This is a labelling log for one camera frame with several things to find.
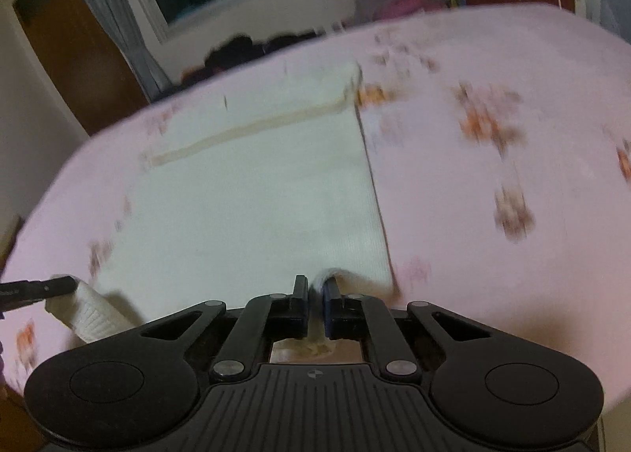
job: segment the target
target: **curtain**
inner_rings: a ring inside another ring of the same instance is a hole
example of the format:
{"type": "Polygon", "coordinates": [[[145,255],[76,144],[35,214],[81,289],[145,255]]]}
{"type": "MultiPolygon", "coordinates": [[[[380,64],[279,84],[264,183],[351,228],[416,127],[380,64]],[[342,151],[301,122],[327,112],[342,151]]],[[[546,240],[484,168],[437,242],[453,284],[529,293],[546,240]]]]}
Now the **curtain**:
{"type": "Polygon", "coordinates": [[[128,0],[85,0],[103,30],[119,47],[150,101],[171,81],[144,44],[128,0]]]}

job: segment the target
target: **door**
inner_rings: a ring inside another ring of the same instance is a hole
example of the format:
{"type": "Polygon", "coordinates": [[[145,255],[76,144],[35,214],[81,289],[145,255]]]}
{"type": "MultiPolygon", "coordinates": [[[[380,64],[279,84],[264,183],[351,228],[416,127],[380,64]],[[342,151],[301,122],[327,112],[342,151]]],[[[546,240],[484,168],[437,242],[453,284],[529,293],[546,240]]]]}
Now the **door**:
{"type": "Polygon", "coordinates": [[[13,7],[48,76],[90,135],[147,105],[121,51],[83,0],[16,0],[13,7]]]}

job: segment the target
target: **metal screw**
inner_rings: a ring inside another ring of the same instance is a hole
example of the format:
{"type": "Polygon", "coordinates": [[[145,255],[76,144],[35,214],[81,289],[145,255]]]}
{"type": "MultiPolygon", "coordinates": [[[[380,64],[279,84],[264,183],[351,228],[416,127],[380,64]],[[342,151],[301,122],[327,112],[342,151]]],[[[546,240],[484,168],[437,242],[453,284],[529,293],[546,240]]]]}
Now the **metal screw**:
{"type": "Polygon", "coordinates": [[[386,365],[386,370],[394,376],[409,376],[416,372],[416,365],[411,361],[398,359],[396,361],[390,361],[390,363],[386,365]]]}
{"type": "Polygon", "coordinates": [[[245,370],[245,367],[241,361],[235,361],[233,359],[226,359],[216,363],[213,370],[218,376],[227,378],[230,376],[236,376],[245,370]]]}

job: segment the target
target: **beige stripe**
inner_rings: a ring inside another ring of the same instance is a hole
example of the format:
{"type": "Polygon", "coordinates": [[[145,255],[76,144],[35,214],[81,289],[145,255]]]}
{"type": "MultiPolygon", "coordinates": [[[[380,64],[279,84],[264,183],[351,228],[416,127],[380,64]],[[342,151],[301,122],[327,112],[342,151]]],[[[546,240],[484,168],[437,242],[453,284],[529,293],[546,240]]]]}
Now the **beige stripe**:
{"type": "Polygon", "coordinates": [[[180,148],[179,150],[173,150],[162,155],[156,155],[151,158],[151,165],[155,167],[163,166],[169,162],[182,160],[186,157],[190,157],[191,155],[200,153],[212,146],[248,137],[259,132],[264,132],[264,130],[281,128],[282,126],[309,121],[310,119],[326,116],[327,114],[342,112],[346,109],[346,107],[348,107],[348,104],[352,101],[354,96],[355,90],[353,88],[351,91],[347,90],[342,98],[330,105],[309,107],[292,113],[280,114],[280,116],[267,117],[266,119],[261,119],[253,123],[249,123],[248,125],[236,126],[216,135],[204,137],[202,140],[197,141],[190,146],[180,148]]]}

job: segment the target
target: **pink bedsheet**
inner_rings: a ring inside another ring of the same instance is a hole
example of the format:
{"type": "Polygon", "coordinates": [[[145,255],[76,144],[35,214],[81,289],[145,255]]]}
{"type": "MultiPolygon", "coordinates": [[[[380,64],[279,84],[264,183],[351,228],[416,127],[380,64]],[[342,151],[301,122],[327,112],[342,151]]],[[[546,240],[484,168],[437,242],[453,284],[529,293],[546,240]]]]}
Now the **pink bedsheet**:
{"type": "MultiPolygon", "coordinates": [[[[631,192],[616,156],[631,137],[631,47],[550,7],[368,26],[152,106],[69,160],[26,223],[2,281],[91,279],[134,212],[127,195],[173,112],[349,59],[394,99],[360,117],[398,304],[431,300],[568,352],[595,370],[612,407],[631,387],[631,192]],[[499,141],[503,156],[497,140],[467,139],[471,108],[510,129],[499,141]],[[523,194],[532,218],[526,235],[518,228],[507,237],[495,222],[504,186],[523,194]]],[[[0,341],[7,381],[21,391],[32,367],[72,336],[37,304],[7,313],[0,341]],[[24,329],[34,340],[20,355],[16,334],[24,329]]]]}

